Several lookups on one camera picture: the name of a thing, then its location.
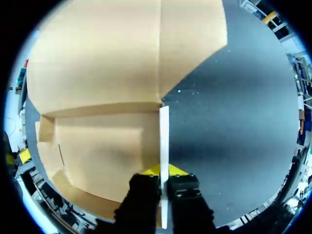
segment brown cardboard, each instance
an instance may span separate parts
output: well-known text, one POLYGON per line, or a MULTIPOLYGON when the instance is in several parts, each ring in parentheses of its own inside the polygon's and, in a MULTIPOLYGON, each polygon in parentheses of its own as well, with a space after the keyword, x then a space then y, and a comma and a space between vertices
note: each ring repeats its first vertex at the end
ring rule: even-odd
POLYGON ((74 0, 44 23, 29 59, 38 150, 69 201, 113 220, 129 180, 159 163, 159 108, 226 45, 221 0, 74 0))
POLYGON ((299 110, 299 119, 300 119, 300 120, 305 120, 305 117, 304 117, 304 110, 299 110))

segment yellow object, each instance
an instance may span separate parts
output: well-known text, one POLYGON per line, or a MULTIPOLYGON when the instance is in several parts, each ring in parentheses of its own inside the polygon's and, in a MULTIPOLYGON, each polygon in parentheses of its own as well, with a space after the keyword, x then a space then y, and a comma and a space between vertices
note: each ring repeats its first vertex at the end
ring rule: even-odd
POLYGON ((174 165, 169 164, 169 176, 175 175, 186 176, 188 173, 179 169, 178 167, 175 167, 174 165))
MULTIPOLYGON (((141 173, 141 175, 155 175, 155 176, 159 176, 159 174, 160 174, 159 164, 141 173)), ((174 165, 169 164, 169 176, 175 175, 186 176, 188 175, 188 173, 179 169, 178 167, 175 167, 174 165)))
POLYGON ((29 159, 31 159, 31 155, 29 152, 29 149, 23 150, 22 152, 19 153, 20 160, 22 164, 27 162, 29 159))
POLYGON ((6 164, 8 164, 8 165, 14 165, 15 164, 15 160, 11 154, 6 154, 5 160, 6 160, 6 164))
POLYGON ((157 164, 156 166, 144 171, 141 173, 141 175, 155 175, 158 176, 160 174, 160 165, 157 164))
POLYGON ((277 12, 276 11, 272 11, 271 13, 268 14, 268 16, 266 16, 262 22, 264 22, 265 24, 268 24, 270 21, 272 21, 275 17, 277 16, 277 12))

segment black table surface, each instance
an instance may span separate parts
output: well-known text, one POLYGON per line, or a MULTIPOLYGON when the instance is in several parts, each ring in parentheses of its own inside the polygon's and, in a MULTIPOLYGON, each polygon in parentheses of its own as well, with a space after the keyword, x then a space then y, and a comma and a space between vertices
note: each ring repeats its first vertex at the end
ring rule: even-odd
MULTIPOLYGON (((274 33, 224 0, 228 45, 163 99, 170 107, 170 163, 199 178, 224 225, 261 206, 288 172, 296 146, 298 104, 291 66, 274 33)), ((39 173, 39 114, 27 98, 26 134, 39 173)), ((169 215, 168 231, 171 229, 169 215)))

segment cardboard box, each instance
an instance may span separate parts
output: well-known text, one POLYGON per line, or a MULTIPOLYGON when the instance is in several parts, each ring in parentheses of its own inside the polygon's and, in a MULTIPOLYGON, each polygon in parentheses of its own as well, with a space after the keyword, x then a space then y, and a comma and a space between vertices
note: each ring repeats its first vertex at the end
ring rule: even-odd
POLYGON ((74 0, 43 25, 27 69, 39 156, 62 196, 114 220, 169 150, 161 98, 227 43, 222 1, 74 0))

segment red object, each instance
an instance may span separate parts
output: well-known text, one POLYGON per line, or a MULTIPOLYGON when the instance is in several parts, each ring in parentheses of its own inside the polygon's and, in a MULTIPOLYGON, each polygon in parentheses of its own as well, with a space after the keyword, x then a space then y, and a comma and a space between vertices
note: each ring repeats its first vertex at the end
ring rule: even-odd
POLYGON ((25 63, 24 63, 24 67, 27 67, 28 64, 28 59, 26 59, 25 63))

